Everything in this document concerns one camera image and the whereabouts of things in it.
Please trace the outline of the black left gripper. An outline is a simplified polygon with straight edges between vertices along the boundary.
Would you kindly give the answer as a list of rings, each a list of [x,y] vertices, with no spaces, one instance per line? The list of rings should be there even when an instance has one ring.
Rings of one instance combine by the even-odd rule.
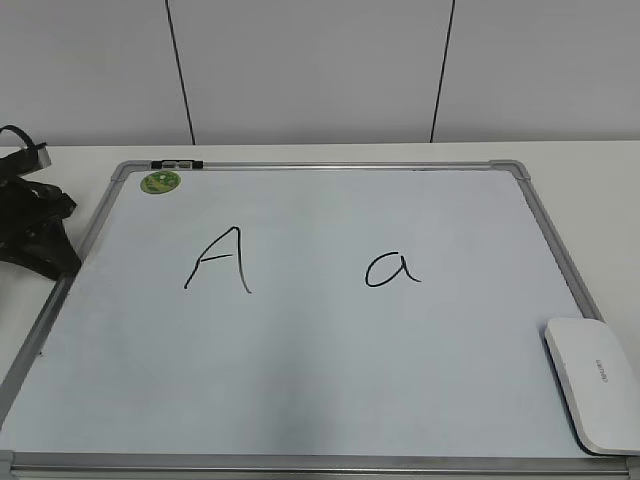
[[[82,261],[64,228],[76,202],[55,185],[24,179],[20,160],[1,160],[1,261],[50,280],[76,275]]]

